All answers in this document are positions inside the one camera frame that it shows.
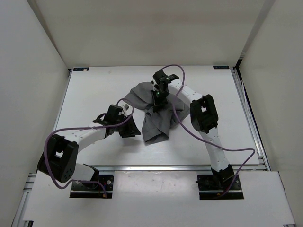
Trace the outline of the grey pleated skirt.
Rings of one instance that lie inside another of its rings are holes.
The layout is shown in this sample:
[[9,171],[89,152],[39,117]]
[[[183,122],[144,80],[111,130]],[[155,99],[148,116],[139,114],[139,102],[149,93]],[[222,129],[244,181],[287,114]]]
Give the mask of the grey pleated skirt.
[[159,111],[154,112],[152,88],[151,83],[142,82],[133,87],[125,96],[126,103],[144,111],[142,135],[147,144],[168,140],[169,132],[178,125],[178,120],[184,120],[190,113],[189,106],[172,94],[167,96],[168,103]]

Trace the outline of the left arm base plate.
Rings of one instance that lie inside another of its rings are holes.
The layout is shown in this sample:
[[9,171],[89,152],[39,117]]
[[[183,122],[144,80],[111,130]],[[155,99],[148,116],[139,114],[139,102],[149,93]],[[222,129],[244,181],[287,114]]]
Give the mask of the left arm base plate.
[[99,172],[96,180],[98,183],[75,183],[70,190],[70,198],[81,199],[111,199],[113,197],[114,172]]

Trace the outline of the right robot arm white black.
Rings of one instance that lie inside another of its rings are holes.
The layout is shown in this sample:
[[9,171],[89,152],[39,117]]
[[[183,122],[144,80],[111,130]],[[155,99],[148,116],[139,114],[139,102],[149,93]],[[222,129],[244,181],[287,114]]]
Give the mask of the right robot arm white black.
[[164,108],[168,103],[168,96],[177,97],[190,108],[190,120],[193,128],[199,132],[205,141],[206,149],[211,161],[213,185],[217,190],[227,190],[234,178],[234,171],[222,149],[218,135],[218,113],[211,95],[202,95],[187,85],[175,74],[166,75],[159,70],[153,75],[152,98],[154,111]]

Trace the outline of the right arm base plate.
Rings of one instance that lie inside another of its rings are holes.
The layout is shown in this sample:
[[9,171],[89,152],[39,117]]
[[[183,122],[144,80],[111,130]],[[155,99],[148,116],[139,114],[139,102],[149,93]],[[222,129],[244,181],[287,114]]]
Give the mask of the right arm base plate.
[[239,176],[235,178],[229,191],[224,191],[230,186],[232,179],[219,186],[212,175],[198,175],[196,183],[198,184],[200,200],[243,200],[244,195]]

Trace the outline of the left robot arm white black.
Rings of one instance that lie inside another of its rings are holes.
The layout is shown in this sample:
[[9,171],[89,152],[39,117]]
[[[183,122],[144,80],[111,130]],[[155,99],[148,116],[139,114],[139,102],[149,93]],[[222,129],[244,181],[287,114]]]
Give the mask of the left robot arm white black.
[[50,176],[55,186],[65,189],[74,181],[75,170],[85,168],[77,179],[88,189],[99,184],[97,171],[91,166],[77,163],[78,154],[86,147],[117,132],[122,138],[140,135],[128,105],[110,105],[106,113],[100,114],[86,127],[62,128],[53,131],[46,139],[43,154],[37,169]]

